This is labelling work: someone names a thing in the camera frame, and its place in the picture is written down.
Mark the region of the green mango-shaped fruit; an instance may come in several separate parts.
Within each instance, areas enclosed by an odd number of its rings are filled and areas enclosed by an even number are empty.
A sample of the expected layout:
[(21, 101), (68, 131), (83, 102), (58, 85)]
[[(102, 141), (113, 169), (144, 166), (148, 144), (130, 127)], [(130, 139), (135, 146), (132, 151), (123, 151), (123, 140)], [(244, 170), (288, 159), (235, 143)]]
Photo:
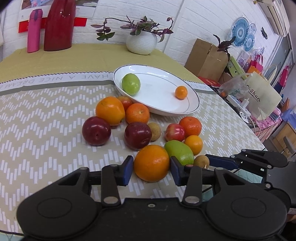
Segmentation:
[(192, 165), (194, 163), (192, 150), (183, 142), (171, 140), (165, 143), (164, 148), (169, 157), (175, 156), (183, 166)]

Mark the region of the small smooth orange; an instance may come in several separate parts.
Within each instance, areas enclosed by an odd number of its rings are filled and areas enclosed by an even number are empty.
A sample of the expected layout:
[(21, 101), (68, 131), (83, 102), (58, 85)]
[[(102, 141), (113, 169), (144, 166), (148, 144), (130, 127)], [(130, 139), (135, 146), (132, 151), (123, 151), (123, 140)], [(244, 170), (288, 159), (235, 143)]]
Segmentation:
[(197, 135), (188, 136), (185, 139), (184, 144), (186, 144), (191, 149), (194, 156), (198, 155), (203, 149), (203, 141)]

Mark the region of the large orange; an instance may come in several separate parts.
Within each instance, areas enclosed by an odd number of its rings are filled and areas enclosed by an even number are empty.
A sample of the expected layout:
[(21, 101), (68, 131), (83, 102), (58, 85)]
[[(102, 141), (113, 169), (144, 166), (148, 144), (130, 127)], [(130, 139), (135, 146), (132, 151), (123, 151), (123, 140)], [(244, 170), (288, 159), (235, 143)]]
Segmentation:
[(168, 173), (170, 159), (165, 148), (148, 145), (136, 155), (133, 169), (138, 178), (146, 182), (158, 182)]
[(108, 96), (98, 102), (95, 109), (96, 116), (106, 120), (111, 126), (119, 125), (125, 118), (125, 109), (119, 99)]

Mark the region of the dark red plum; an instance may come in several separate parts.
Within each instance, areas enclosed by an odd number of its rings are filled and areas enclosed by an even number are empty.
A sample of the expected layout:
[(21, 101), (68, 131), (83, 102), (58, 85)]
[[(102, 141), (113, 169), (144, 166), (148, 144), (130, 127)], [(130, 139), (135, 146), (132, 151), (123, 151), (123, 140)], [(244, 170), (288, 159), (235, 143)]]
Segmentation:
[(97, 116), (88, 118), (82, 126), (85, 141), (92, 146), (105, 145), (111, 136), (110, 124)]
[(124, 139), (129, 148), (140, 150), (151, 142), (152, 132), (147, 124), (134, 122), (125, 128)]

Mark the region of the red pink apple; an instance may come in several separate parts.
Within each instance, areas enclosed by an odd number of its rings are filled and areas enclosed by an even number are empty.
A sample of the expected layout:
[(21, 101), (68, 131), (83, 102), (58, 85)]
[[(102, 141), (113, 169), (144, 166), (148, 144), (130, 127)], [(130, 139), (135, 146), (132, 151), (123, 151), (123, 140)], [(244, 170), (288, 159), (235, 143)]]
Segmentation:
[(166, 128), (165, 139), (166, 141), (177, 140), (182, 142), (185, 139), (184, 128), (177, 123), (169, 124)]

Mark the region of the textured tangerine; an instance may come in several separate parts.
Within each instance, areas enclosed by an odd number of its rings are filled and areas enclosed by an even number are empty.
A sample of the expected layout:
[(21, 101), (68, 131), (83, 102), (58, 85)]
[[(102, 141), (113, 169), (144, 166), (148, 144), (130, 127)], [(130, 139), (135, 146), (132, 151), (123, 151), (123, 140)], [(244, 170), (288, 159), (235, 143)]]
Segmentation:
[(125, 120), (127, 123), (141, 122), (147, 124), (149, 118), (149, 109), (141, 103), (130, 105), (125, 112)]
[(202, 130), (201, 122), (193, 116), (186, 116), (182, 118), (179, 122), (179, 125), (183, 127), (186, 138), (191, 135), (198, 136)]

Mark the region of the small red-orange fruit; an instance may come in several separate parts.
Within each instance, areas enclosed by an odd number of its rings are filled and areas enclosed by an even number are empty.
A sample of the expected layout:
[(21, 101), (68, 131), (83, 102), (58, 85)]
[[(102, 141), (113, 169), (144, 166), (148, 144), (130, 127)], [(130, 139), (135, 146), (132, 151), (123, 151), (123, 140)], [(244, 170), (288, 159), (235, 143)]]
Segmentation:
[(117, 99), (122, 103), (125, 111), (133, 104), (131, 99), (127, 96), (119, 96)]

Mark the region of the beige tote bag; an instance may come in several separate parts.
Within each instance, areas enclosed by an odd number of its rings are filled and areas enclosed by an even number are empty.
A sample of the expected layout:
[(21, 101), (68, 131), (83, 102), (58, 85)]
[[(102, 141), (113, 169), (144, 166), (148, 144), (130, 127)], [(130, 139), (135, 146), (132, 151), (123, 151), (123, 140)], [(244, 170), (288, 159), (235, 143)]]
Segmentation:
[(247, 109), (257, 120), (265, 120), (276, 109), (281, 96), (269, 81), (256, 72), (249, 75), (246, 86), (247, 92), (243, 98), (249, 101)]

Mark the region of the patterned beige tablecloth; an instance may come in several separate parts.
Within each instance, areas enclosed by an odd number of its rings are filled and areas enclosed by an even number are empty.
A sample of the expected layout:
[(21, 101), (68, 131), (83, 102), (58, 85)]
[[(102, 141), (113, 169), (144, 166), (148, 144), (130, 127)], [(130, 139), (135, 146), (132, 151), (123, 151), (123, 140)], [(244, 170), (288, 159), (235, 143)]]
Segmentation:
[(78, 44), (58, 52), (19, 49), (1, 62), (1, 240), (17, 240), (18, 205), (80, 167), (99, 171), (135, 155), (121, 123), (102, 147), (86, 144), (81, 129), (98, 102), (118, 96), (112, 73), (140, 64), (187, 80), (196, 76), (159, 50), (148, 56), (123, 45)]

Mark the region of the green yellow box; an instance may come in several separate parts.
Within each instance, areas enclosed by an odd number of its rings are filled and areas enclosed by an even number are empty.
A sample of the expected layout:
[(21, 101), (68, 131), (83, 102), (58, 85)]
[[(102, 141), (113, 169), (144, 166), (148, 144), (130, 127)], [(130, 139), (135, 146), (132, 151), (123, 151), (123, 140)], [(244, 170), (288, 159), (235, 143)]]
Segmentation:
[(230, 57), (230, 60), (227, 63), (227, 68), (232, 77), (245, 73), (245, 71), (242, 69), (242, 67), (238, 64), (233, 56)]

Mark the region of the pink gift bag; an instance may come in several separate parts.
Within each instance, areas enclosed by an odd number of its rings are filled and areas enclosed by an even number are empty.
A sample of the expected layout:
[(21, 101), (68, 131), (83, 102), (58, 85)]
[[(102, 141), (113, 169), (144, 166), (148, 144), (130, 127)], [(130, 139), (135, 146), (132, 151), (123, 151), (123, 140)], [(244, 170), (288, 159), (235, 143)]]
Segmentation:
[(251, 60), (248, 73), (256, 72), (260, 74), (262, 73), (262, 71), (263, 71), (263, 56), (262, 54), (258, 54), (254, 60)]

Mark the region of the brown cardboard box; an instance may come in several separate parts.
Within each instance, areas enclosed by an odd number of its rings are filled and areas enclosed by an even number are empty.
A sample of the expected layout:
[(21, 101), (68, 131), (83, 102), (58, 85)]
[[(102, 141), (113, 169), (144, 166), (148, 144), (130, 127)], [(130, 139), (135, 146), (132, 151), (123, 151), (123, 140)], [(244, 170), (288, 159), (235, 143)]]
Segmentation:
[(218, 50), (215, 45), (197, 39), (185, 63), (185, 68), (196, 77), (218, 82), (229, 61), (227, 53)]

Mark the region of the red thermos jug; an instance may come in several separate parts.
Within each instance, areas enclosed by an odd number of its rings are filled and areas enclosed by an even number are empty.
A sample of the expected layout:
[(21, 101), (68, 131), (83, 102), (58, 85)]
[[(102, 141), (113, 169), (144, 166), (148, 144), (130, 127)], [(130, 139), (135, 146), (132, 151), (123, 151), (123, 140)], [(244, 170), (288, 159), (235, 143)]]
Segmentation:
[(60, 51), (71, 48), (76, 4), (74, 0), (54, 0), (46, 25), (44, 50)]

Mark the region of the pink thermos bottle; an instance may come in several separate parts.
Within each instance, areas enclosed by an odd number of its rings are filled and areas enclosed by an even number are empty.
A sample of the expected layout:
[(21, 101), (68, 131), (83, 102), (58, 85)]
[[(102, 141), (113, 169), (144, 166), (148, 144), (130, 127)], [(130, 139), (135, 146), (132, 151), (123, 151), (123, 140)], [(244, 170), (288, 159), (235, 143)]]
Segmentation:
[(27, 52), (37, 52), (40, 48), (40, 33), (43, 10), (35, 9), (31, 12), (28, 24)]

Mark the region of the blue round wall ornament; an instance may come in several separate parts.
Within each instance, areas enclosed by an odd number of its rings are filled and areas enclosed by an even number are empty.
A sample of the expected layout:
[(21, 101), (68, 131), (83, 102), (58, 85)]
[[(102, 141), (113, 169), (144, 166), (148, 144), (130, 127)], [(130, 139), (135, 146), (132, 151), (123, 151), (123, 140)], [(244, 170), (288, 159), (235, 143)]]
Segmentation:
[(238, 18), (232, 27), (232, 39), (235, 38), (233, 45), (241, 47), (244, 45), (249, 35), (249, 23), (244, 17)]

